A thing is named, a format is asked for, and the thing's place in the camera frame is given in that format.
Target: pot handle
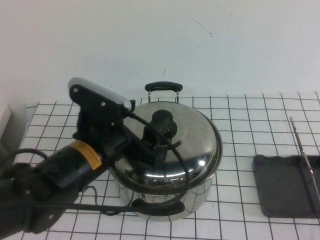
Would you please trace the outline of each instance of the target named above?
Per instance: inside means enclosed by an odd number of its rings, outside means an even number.
[[[170,81],[156,81],[144,86],[144,89],[148,91],[149,103],[151,101],[151,92],[153,91],[174,91],[176,92],[176,102],[178,103],[179,92],[181,92],[183,88],[181,84]]]
[[[162,206],[161,203],[148,203],[138,198],[134,200],[131,204],[133,207],[141,207],[142,209],[139,210],[139,213],[149,215],[149,216],[156,216],[156,217],[163,217],[163,216],[171,216],[175,214],[182,213],[185,210],[185,205],[181,201],[175,201],[172,204]]]

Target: white object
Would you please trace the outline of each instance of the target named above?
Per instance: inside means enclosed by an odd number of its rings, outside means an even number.
[[[1,143],[2,134],[5,131],[9,118],[11,116],[11,111],[7,104],[0,103],[0,158],[7,155],[7,151]]]

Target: table surface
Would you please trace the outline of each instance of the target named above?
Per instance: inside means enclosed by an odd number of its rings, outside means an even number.
[[[320,92],[239,96],[181,97],[180,103],[208,116],[223,140],[223,158],[213,176],[210,195],[195,213],[173,222],[154,222],[121,213],[67,210],[47,231],[17,233],[11,240],[315,240],[320,239],[319,219],[268,218],[260,209],[253,156],[297,155],[289,123],[293,117],[308,155],[320,153]],[[152,101],[174,101],[153,98]],[[147,99],[136,100],[144,104]],[[72,102],[41,102],[30,121],[21,148],[52,154],[73,141],[79,106]],[[16,162],[37,164],[41,159],[21,154]],[[123,205],[108,172],[92,182],[98,203]],[[76,201],[94,204],[87,190]]]

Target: wire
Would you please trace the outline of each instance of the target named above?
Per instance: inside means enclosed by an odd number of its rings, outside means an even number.
[[[183,198],[186,195],[187,191],[190,189],[190,175],[189,175],[189,171],[183,161],[183,158],[181,157],[179,152],[176,150],[176,148],[171,144],[171,142],[165,136],[163,136],[156,128],[154,128],[150,123],[148,123],[143,118],[137,116],[136,114],[134,114],[133,112],[131,112],[129,110],[127,110],[127,115],[128,115],[128,117],[135,119],[138,122],[144,124],[154,134],[156,134],[162,141],[164,141],[168,145],[168,147],[172,150],[172,152],[177,157],[179,163],[181,164],[181,167],[183,168],[183,170],[185,172],[185,181],[186,181],[185,191],[180,192],[179,194],[177,194],[175,197],[171,198],[170,200],[167,200],[167,201],[161,202],[161,203],[152,203],[148,206],[131,206],[131,203],[132,203],[132,200],[134,197],[134,193],[132,193],[131,200],[129,201],[129,203],[126,206],[106,206],[106,205],[98,205],[97,204],[98,203],[97,189],[94,186],[88,186],[86,188],[86,190],[91,188],[91,189],[93,189],[93,191],[95,193],[95,197],[94,197],[95,205],[93,205],[93,204],[76,204],[76,203],[59,204],[59,203],[43,203],[43,202],[23,202],[23,203],[8,203],[8,204],[0,205],[0,211],[10,210],[10,209],[26,209],[26,208],[42,208],[42,209],[57,208],[57,209],[99,211],[102,214],[113,216],[113,215],[117,215],[122,212],[146,213],[148,211],[150,211],[150,212],[157,211],[157,210],[160,210],[161,208],[166,208],[167,206],[181,200],[181,198]],[[22,153],[36,154],[36,155],[43,157],[45,160],[48,158],[48,156],[45,153],[43,153],[37,149],[22,148],[22,149],[17,150],[13,155],[7,157],[3,162],[6,162],[9,159],[14,158],[16,155],[22,154]]]
[[[14,159],[15,156],[18,154],[35,154],[40,157],[43,157],[45,160],[48,158],[48,155],[45,154],[44,152],[38,150],[38,149],[33,149],[33,148],[21,148],[15,151],[12,155],[6,157],[1,163],[0,163],[0,168],[10,159]]]
[[[145,125],[147,128],[149,128],[150,130],[153,131],[154,134],[156,134],[159,138],[161,138],[161,140],[163,140],[168,146],[169,148],[172,150],[172,152],[174,153],[174,155],[176,156],[176,158],[178,159],[179,163],[181,164],[184,172],[185,172],[185,191],[188,191],[190,189],[190,175],[189,175],[189,171],[185,165],[185,162],[183,160],[183,158],[181,157],[180,153],[177,151],[177,149],[171,144],[171,142],[165,137],[163,136],[155,127],[153,127],[150,123],[148,123],[146,120],[144,120],[143,118],[137,116],[136,114],[134,114],[131,111],[127,111],[126,112],[128,117],[137,120],[138,122],[142,123],[143,125]]]

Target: black grid line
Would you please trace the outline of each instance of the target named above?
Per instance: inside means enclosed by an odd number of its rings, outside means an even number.
[[[210,96],[210,114],[211,114],[211,119],[212,119],[212,98]],[[221,229],[221,214],[220,214],[220,202],[219,202],[219,190],[218,190],[218,177],[217,177],[217,173],[214,174],[215,176],[215,182],[216,182],[216,186],[215,186],[215,190],[216,190],[216,199],[217,199],[217,203],[218,203],[218,214],[219,214],[219,227],[220,227],[220,239],[222,239],[222,229]]]
[[[311,126],[310,126],[310,123],[309,123],[309,121],[308,121],[308,117],[307,117],[307,114],[306,114],[304,105],[303,105],[303,103],[302,103],[302,99],[301,99],[301,97],[300,97],[300,93],[298,93],[298,95],[299,95],[299,98],[300,98],[300,103],[301,103],[301,106],[302,106],[302,110],[303,110],[303,113],[304,113],[306,122],[307,122],[307,124],[308,124],[308,126],[309,126],[309,129],[310,129],[310,131],[311,131],[312,138],[313,138],[313,140],[314,140],[314,144],[315,144],[316,149],[318,150],[319,155],[320,155],[320,150],[319,150],[319,148],[318,148],[318,146],[317,146],[317,141],[316,141],[316,139],[315,139],[314,133],[313,133],[312,128],[311,128]]]
[[[262,94],[262,96],[263,96],[263,102],[264,102],[264,106],[265,106],[266,117],[267,117],[267,119],[268,119],[270,131],[271,131],[271,135],[272,135],[272,141],[273,141],[273,144],[274,144],[274,147],[275,147],[276,155],[278,156],[279,154],[278,154],[278,149],[277,149],[276,142],[275,142],[275,137],[274,137],[274,134],[272,133],[271,124],[270,124],[270,121],[269,121],[269,114],[268,114],[268,110],[267,110],[267,104],[266,104],[265,95]],[[249,124],[250,124],[250,129],[251,129],[251,131],[252,131],[252,126],[251,126],[251,121],[250,121],[250,119],[249,119]],[[253,132],[252,132],[251,134],[252,134],[254,152],[255,152],[255,155],[257,155],[257,149],[256,149],[255,140],[254,140],[254,134],[253,134]],[[274,235],[273,235],[272,228],[271,228],[270,217],[268,217],[268,221],[269,221],[271,238],[272,238],[272,240],[273,240],[273,239],[274,239]]]
[[[228,101],[228,107],[230,106],[229,102],[229,97],[227,96],[227,101]],[[230,127],[231,127],[231,136],[232,136],[232,142],[233,142],[233,151],[234,151],[234,158],[235,158],[235,167],[238,170],[238,163],[237,163],[237,153],[236,153],[236,147],[235,147],[235,139],[234,139],[234,134],[232,133],[232,121],[231,121],[231,112],[229,109],[229,117],[230,117]],[[241,200],[241,207],[242,207],[242,214],[243,214],[243,222],[244,222],[244,231],[245,231],[245,238],[248,240],[248,233],[247,233],[247,225],[246,225],[246,218],[245,218],[245,210],[244,210],[244,204],[242,200],[242,193],[241,193],[241,184],[240,184],[240,177],[239,177],[239,172],[236,172],[237,178],[238,178],[238,184],[239,184],[239,191],[240,191],[240,200]]]
[[[57,102],[55,102],[55,103],[54,103],[54,105],[53,105],[53,108],[52,108],[51,114],[52,114],[52,113],[53,113],[53,111],[54,111],[54,108],[55,108],[56,103],[57,103]],[[48,125],[49,120],[50,120],[50,116],[49,116],[48,120],[46,121],[46,124],[45,124],[45,125]],[[35,149],[37,149],[37,148],[38,148],[39,143],[40,143],[40,141],[41,141],[41,137],[43,136],[43,134],[44,134],[44,132],[45,132],[45,129],[46,129],[46,128],[44,127],[44,128],[43,128],[43,131],[42,131],[42,133],[41,133],[41,136],[40,136],[40,138],[39,138],[39,141],[38,141],[38,143],[36,144]],[[32,157],[31,157],[31,159],[30,159],[29,164],[32,162],[32,159],[34,158],[34,155],[35,155],[35,154],[33,153],[33,154],[32,154]],[[45,236],[45,240],[47,240],[47,238],[48,238],[48,234],[49,234],[49,232],[46,234],[46,236]],[[23,240],[24,236],[25,236],[25,232],[23,232],[22,237],[21,237],[21,240]]]
[[[104,205],[104,203],[105,203],[106,194],[107,194],[107,188],[108,188],[108,183],[109,183],[109,178],[110,178],[110,172],[108,173],[108,177],[106,179],[106,185],[105,185],[105,189],[104,189],[104,196],[103,196],[103,199],[102,199],[102,205]],[[96,225],[96,231],[95,231],[94,240],[97,240],[97,235],[98,235],[98,231],[99,231],[99,224],[100,224],[100,219],[101,219],[101,212],[99,212],[98,214],[99,214],[99,218],[98,218],[98,223]]]
[[[309,122],[308,122],[308,117],[307,117],[307,114],[306,114],[304,105],[303,105],[303,103],[302,103],[302,99],[301,99],[300,93],[298,93],[298,95],[299,95],[299,98],[300,98],[300,103],[301,103],[301,106],[302,106],[302,109],[303,109],[303,113],[304,113],[305,119],[306,119],[307,124],[308,124],[308,126],[309,126],[309,128],[310,128],[312,138],[313,138],[314,143],[315,143],[315,145],[316,145],[316,149],[318,150],[319,155],[320,155],[320,150],[319,150],[319,147],[317,146],[317,141],[316,141],[315,136],[314,136],[314,134],[313,134],[312,128],[311,128],[311,126],[310,126],[310,124],[309,124]]]
[[[293,133],[293,129],[291,127],[291,124],[290,124],[290,121],[289,121],[289,117],[288,117],[288,114],[287,114],[287,111],[286,111],[286,106],[285,106],[285,101],[283,99],[283,96],[282,96],[282,93],[280,93],[281,95],[281,99],[282,99],[282,104],[283,104],[283,109],[284,109],[284,112],[285,112],[285,117],[287,119],[287,122],[288,122],[288,125],[289,125],[289,128],[290,128],[290,131],[291,131],[291,136],[293,138],[293,142],[294,142],[294,145],[295,145],[295,148],[296,148],[296,152],[297,154],[299,155],[299,150],[298,150],[298,147],[297,147],[297,143],[296,143],[296,138],[294,136],[294,133]],[[293,224],[294,224],[294,229],[295,229],[295,233],[296,233],[296,237],[297,239],[299,240],[299,234],[298,234],[298,229],[297,229],[297,225],[296,225],[296,220],[295,218],[292,218],[293,219]]]

